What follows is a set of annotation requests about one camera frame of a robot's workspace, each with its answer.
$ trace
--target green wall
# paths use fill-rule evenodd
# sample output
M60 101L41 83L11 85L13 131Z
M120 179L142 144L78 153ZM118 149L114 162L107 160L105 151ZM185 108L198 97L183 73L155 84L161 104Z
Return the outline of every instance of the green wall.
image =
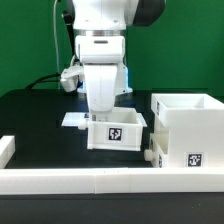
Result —
M56 72L54 0L0 1L0 95ZM58 5L61 67L71 57ZM127 31L130 85L224 96L224 1L167 0L151 27ZM57 88L57 84L38 88Z

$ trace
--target white box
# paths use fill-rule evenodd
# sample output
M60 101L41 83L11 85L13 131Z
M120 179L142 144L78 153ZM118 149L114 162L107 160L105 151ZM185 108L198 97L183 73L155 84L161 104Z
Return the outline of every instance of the white box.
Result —
M224 104L206 94L153 94L154 167L223 167Z
M140 151L145 125L135 109L115 107L106 122L88 121L88 149Z

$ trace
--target white frame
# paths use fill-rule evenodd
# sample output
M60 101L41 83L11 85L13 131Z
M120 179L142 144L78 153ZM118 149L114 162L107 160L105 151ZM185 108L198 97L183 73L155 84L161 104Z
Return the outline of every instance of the white frame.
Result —
M0 161L13 151L15 137L4 136ZM223 191L224 168L0 170L0 195Z

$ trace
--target open box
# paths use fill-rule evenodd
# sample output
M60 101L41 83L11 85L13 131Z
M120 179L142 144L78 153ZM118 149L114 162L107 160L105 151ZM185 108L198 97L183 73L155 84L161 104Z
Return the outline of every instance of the open box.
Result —
M224 166L224 104L206 94L153 94L152 111L154 167Z
M135 109L115 107L107 122L88 121L88 149L140 151L145 126Z

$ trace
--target black and white square marker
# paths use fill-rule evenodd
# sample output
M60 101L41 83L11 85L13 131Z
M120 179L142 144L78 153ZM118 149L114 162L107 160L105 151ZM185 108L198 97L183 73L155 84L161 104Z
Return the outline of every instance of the black and white square marker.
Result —
M109 141L121 141L122 140L122 128L109 128Z
M188 167L202 167L202 154L189 153L187 166Z

